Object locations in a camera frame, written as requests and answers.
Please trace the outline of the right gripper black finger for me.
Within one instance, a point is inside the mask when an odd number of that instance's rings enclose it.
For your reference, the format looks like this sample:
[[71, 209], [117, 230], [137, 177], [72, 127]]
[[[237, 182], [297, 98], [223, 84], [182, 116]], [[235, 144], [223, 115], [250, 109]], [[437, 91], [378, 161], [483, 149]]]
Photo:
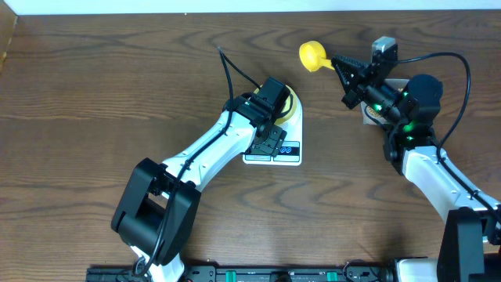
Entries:
[[336, 55], [331, 59], [336, 71], [361, 73], [369, 70], [369, 64], [351, 57]]
[[346, 94], [355, 90], [359, 82], [359, 69], [352, 64], [336, 64], [336, 73]]

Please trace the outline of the yellow plastic scoop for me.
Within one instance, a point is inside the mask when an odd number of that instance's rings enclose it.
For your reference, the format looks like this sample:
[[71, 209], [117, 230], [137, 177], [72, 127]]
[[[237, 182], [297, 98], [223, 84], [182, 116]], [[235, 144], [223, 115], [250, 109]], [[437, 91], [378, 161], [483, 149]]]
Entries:
[[310, 72], [323, 67], [334, 70], [331, 60], [326, 57], [326, 50], [317, 41], [303, 43], [299, 48], [299, 56], [302, 65]]

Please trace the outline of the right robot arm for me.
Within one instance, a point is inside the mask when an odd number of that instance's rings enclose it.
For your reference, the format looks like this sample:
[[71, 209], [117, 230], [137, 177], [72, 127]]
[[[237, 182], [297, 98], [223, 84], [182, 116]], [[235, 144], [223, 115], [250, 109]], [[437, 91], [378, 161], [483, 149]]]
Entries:
[[382, 119], [384, 156], [413, 183], [445, 222], [438, 258], [397, 258], [380, 273], [382, 281], [498, 281], [500, 254], [484, 245], [500, 245], [500, 202], [477, 188], [450, 160], [445, 141], [434, 133], [443, 84], [418, 74], [398, 89], [387, 76], [401, 64], [392, 38], [373, 43], [371, 61], [334, 56], [331, 67], [350, 109], [364, 103]]

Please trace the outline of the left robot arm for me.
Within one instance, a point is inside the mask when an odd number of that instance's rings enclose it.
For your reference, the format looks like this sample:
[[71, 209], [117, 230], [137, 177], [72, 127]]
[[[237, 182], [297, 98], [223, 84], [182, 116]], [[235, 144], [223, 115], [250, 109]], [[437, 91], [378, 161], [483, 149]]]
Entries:
[[214, 126], [161, 163], [149, 158], [133, 169], [111, 228], [138, 256], [132, 276], [177, 281], [180, 252], [193, 229], [201, 194], [236, 156], [257, 150], [275, 157], [286, 138], [283, 122], [299, 104], [294, 90], [268, 78], [254, 92], [231, 96]]

